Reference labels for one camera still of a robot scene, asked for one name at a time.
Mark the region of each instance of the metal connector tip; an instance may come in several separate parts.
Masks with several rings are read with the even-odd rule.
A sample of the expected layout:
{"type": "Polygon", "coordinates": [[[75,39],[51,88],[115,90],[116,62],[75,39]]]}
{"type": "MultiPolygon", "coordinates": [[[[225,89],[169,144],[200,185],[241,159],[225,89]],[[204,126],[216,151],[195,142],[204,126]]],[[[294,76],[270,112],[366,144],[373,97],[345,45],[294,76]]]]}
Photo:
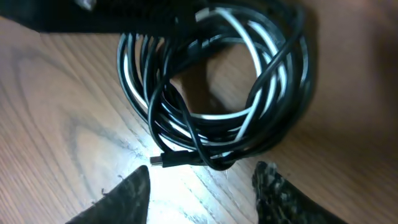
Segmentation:
{"type": "Polygon", "coordinates": [[[149,162],[152,166],[162,166],[163,165],[162,157],[160,157],[160,156],[151,157],[149,159],[149,162]]]}

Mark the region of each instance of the black wire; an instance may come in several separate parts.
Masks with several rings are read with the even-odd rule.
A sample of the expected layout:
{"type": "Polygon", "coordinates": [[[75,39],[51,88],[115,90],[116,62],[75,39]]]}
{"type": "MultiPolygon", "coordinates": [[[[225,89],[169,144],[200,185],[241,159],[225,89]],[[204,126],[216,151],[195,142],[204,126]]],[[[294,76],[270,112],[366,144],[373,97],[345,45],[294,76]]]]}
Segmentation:
{"type": "Polygon", "coordinates": [[[274,147],[287,134],[307,108],[313,91],[313,70],[307,41],[302,34],[304,13],[296,6],[271,4],[277,15],[250,6],[231,4],[212,4],[211,7],[229,8],[242,21],[251,36],[260,56],[272,55],[263,39],[245,24],[254,21],[271,33],[278,53],[266,64],[260,57],[262,74],[254,83],[246,107],[250,107],[256,93],[262,89],[259,104],[253,119],[242,139],[225,145],[207,145],[212,142],[233,141],[242,125],[245,115],[224,120],[204,120],[192,116],[180,93],[170,84],[170,79],[200,60],[211,57],[231,44],[244,43],[238,33],[220,16],[213,16],[198,23],[197,32],[185,39],[164,39],[159,45],[158,37],[143,36],[139,66],[136,66],[136,35],[122,34],[118,47],[118,73],[122,89],[138,115],[148,123],[150,133],[156,144],[165,153],[172,153],[161,136],[176,145],[198,151],[201,162],[187,164],[206,164],[215,170],[230,168],[236,160],[255,156],[274,147]],[[128,79],[138,94],[147,103],[147,113],[142,109],[128,86],[124,73],[124,57],[127,52],[128,79]],[[267,111],[262,111],[268,99],[272,74],[280,64],[286,68],[286,89],[280,95],[281,84],[278,78],[277,89],[267,111]],[[177,131],[169,121],[173,121],[190,137],[177,131]]]}

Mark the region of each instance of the wooden surface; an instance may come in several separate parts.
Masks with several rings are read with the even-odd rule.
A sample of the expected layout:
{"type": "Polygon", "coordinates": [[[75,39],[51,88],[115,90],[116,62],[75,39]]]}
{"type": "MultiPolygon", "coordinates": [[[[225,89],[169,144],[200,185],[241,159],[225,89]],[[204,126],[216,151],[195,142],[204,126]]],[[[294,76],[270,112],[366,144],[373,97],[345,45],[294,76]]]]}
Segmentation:
{"type": "MultiPolygon", "coordinates": [[[[304,2],[319,56],[305,117],[280,146],[226,172],[151,167],[148,223],[256,222],[258,160],[349,223],[398,222],[397,3],[304,2]]],[[[63,223],[160,152],[120,89],[117,44],[117,35],[40,35],[0,20],[0,223],[63,223]]],[[[197,93],[242,107],[254,81],[242,54],[237,46],[212,60],[197,93]]],[[[200,111],[197,95],[186,97],[200,111]]]]}

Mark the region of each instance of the cable coil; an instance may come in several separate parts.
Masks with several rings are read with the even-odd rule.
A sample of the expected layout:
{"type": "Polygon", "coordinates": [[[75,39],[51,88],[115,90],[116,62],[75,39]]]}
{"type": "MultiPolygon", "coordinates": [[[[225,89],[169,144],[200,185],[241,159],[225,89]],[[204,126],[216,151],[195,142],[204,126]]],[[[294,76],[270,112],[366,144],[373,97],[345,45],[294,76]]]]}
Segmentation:
{"type": "Polygon", "coordinates": [[[183,39],[144,35],[138,63],[137,34],[122,34],[122,89],[164,151],[151,163],[226,170],[239,159],[271,149],[301,117],[314,79],[302,33],[304,12],[276,0],[266,2],[272,2],[266,12],[243,4],[211,4],[196,13],[197,29],[183,39]],[[246,109],[221,115],[190,113],[170,79],[231,44],[244,44],[256,69],[246,109]],[[167,141],[187,150],[174,151],[167,141]]]}

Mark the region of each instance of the cable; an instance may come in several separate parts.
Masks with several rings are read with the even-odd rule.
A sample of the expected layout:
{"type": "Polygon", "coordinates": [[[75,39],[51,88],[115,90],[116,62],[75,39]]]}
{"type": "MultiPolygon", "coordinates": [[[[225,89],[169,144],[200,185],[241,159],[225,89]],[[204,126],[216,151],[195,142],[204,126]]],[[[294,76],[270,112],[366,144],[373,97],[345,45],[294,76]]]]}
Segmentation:
{"type": "Polygon", "coordinates": [[[117,63],[122,89],[164,151],[150,159],[153,165],[226,170],[274,147],[308,107],[314,71],[302,33],[303,10],[278,0],[266,2],[266,12],[245,4],[209,4],[196,13],[197,29],[188,37],[143,35],[138,62],[138,34],[121,35],[117,63]],[[190,113],[170,79],[231,44],[246,45],[256,69],[246,108],[220,115],[190,113]],[[174,151],[170,143],[186,150],[174,151]]]}

